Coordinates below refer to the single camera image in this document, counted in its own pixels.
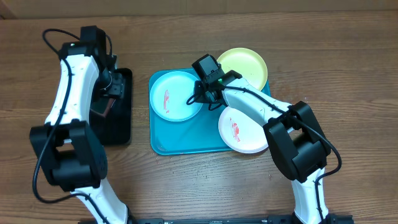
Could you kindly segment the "light blue plate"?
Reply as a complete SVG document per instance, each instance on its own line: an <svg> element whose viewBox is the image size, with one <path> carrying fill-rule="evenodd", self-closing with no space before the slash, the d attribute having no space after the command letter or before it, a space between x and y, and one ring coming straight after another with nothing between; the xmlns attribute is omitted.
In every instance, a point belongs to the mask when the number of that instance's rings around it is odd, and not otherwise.
<svg viewBox="0 0 398 224"><path fill-rule="evenodd" d="M188 72L167 72L150 88L150 105L155 113L167 121L185 121L194 117L202 103L187 105L198 78Z"/></svg>

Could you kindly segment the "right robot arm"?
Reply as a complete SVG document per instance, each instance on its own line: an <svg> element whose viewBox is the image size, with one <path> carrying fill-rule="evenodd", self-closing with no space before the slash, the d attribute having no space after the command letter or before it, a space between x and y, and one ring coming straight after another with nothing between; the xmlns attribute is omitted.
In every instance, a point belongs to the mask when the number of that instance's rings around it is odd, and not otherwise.
<svg viewBox="0 0 398 224"><path fill-rule="evenodd" d="M291 180L295 197L294 218L298 223L325 223L328 216L322 178L331 146L308 104L291 105L254 88L243 76L224 72L212 55L192 65L199 76L187 104L229 106L260 125L272 160Z"/></svg>

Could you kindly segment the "yellow-green plate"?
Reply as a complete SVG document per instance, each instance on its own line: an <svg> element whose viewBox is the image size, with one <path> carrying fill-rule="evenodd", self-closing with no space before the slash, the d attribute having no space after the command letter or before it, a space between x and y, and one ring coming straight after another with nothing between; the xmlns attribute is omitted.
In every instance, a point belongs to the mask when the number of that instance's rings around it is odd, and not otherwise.
<svg viewBox="0 0 398 224"><path fill-rule="evenodd" d="M233 48L222 53L217 62L225 73L230 70L240 73L250 85L263 90L267 83L268 69L264 59L247 48Z"/></svg>

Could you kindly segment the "white plate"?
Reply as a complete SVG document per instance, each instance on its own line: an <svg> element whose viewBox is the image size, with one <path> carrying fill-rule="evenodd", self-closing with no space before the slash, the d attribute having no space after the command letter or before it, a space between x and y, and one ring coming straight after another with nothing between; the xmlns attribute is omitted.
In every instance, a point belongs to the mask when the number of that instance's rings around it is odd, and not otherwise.
<svg viewBox="0 0 398 224"><path fill-rule="evenodd" d="M254 154L269 147L263 128L239 110L225 108L218 130L224 143L235 151Z"/></svg>

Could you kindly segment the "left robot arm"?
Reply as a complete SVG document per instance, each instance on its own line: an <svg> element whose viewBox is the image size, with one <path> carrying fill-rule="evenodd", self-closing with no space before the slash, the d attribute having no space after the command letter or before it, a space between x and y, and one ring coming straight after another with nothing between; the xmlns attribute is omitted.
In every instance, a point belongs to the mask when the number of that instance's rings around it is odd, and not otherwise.
<svg viewBox="0 0 398 224"><path fill-rule="evenodd" d="M106 146L131 141L132 71L119 68L112 42L96 26L81 28L56 51L60 83L45 123L30 130L34 174L80 199L95 223L134 223L108 181Z"/></svg>

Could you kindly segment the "green and pink sponge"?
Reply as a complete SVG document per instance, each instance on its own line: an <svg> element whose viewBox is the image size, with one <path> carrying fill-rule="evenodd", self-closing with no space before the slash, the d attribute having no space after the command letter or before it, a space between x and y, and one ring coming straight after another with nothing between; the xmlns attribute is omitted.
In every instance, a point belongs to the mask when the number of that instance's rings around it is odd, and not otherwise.
<svg viewBox="0 0 398 224"><path fill-rule="evenodd" d="M112 98L99 98L97 101L92 102L90 106L90 113L97 116L106 117L113 103L114 99Z"/></svg>

